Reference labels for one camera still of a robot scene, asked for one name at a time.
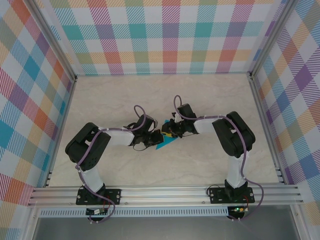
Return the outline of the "grey metal panel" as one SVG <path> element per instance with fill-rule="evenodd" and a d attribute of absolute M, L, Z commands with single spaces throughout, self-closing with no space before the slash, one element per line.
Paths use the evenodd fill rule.
<path fill-rule="evenodd" d="M 32 240 L 300 240 L 292 225 L 263 226 L 214 217 L 41 218 Z"/>

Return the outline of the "aluminium frame leg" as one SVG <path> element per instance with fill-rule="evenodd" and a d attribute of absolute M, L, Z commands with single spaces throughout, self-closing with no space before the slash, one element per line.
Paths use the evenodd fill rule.
<path fill-rule="evenodd" d="M 39 219 L 39 208 L 32 207 L 28 209 L 27 221 L 21 240 L 33 240 L 37 223 Z"/>
<path fill-rule="evenodd" d="M 299 239 L 308 240 L 308 236 L 306 235 L 304 219 L 302 217 L 299 205 L 292 204 L 290 205 L 290 209 Z"/>

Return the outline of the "aluminium table side rail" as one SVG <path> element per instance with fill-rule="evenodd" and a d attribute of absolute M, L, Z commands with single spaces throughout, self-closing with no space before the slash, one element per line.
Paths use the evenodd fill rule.
<path fill-rule="evenodd" d="M 276 174 L 278 176 L 278 180 L 281 184 L 287 185 L 289 183 L 288 178 L 287 178 L 286 172 L 284 171 L 283 164 L 281 162 L 276 143 L 273 139 L 271 127 L 269 126 L 269 120 L 267 118 L 267 114 L 264 111 L 263 103 L 260 98 L 260 94 L 259 94 L 257 85 L 255 83 L 254 78 L 251 76 L 250 73 L 247 74 L 247 79 L 248 79 L 248 83 L 249 83 L 249 86 L 250 86 L 250 89 L 251 89 L 251 92 L 252 92 L 252 95 L 254 98 L 255 105 L 257 107 L 257 111 L 258 111 L 259 118 L 260 118 L 260 121 L 262 124 L 263 132 L 264 132 L 266 142 L 268 144 L 268 148 L 269 148 L 269 151 L 270 151 L 273 163 L 274 163 L 274 167 L 275 167 Z"/>
<path fill-rule="evenodd" d="M 57 156 L 58 156 L 58 152 L 59 152 L 62 136 L 63 136 L 63 133 L 64 133 L 64 129 L 65 129 L 65 125 L 66 125 L 66 122 L 67 122 L 67 118 L 68 118 L 69 110 L 70 110 L 70 107 L 71 107 L 71 103 L 72 103 L 72 100 L 73 100 L 74 92 L 75 92 L 75 89 L 76 89 L 77 81 L 78 80 L 75 79 L 73 81 L 72 85 L 71 85 L 69 99 L 68 99 L 67 105 L 65 107 L 64 115 L 63 115 L 63 118 L 62 118 L 60 129 L 58 131 L 57 140 L 56 140 L 56 143 L 55 143 L 55 146 L 54 146 L 52 157 L 50 158 L 50 160 L 48 162 L 48 165 L 47 165 L 47 168 L 46 168 L 46 170 L 44 172 L 45 175 L 44 175 L 44 179 L 43 179 L 43 181 L 41 182 L 41 185 L 40 185 L 41 188 L 47 187 L 47 184 L 50 181 L 50 175 L 53 172 L 53 169 L 54 169 L 54 166 L 55 166 L 55 163 L 56 163 L 56 160 L 57 160 Z"/>

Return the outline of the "long aluminium base rail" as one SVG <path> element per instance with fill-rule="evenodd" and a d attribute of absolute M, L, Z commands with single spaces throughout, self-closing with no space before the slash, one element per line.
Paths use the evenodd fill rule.
<path fill-rule="evenodd" d="M 224 195 L 221 186 L 213 185 L 165 185 L 165 186 L 110 186 L 109 198 L 119 198 L 119 207 L 191 207 L 191 206 L 235 206 Z M 240 196 L 239 204 L 256 206 L 300 205 L 304 200 L 296 185 L 267 183 L 259 188 L 253 186 L 250 193 Z M 80 187 L 35 188 L 29 207 L 77 207 L 91 205 Z"/>

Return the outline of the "blue square paper sheet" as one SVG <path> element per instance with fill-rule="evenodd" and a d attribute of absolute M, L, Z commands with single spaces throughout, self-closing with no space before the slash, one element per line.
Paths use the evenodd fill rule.
<path fill-rule="evenodd" d="M 159 150 L 160 148 L 163 148 L 164 146 L 172 143 L 173 141 L 177 140 L 178 138 L 177 137 L 167 137 L 167 136 L 164 136 L 163 135 L 163 142 L 156 145 L 156 150 Z"/>

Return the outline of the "aluminium frame post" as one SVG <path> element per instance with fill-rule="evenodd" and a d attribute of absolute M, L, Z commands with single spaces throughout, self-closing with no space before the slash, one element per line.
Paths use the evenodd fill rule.
<path fill-rule="evenodd" d="M 43 16 L 40 8 L 38 7 L 35 0 L 23 0 L 24 4 L 30 11 L 31 15 L 38 24 L 42 34 L 46 38 L 48 44 L 51 46 L 53 52 L 56 54 L 57 59 L 60 61 L 63 69 L 66 71 L 68 76 L 72 79 L 74 83 L 77 82 L 77 75 L 72 69 L 67 57 L 65 56 L 62 48 L 60 47 L 53 31 L 50 28 L 50 25 L 47 23 L 45 17 Z"/>
<path fill-rule="evenodd" d="M 257 76 L 298 2 L 299 0 L 286 0 L 272 28 L 268 28 L 267 32 L 269 34 L 266 38 L 265 44 L 254 61 L 254 65 L 251 70 L 248 72 L 249 81 L 253 81 Z"/>

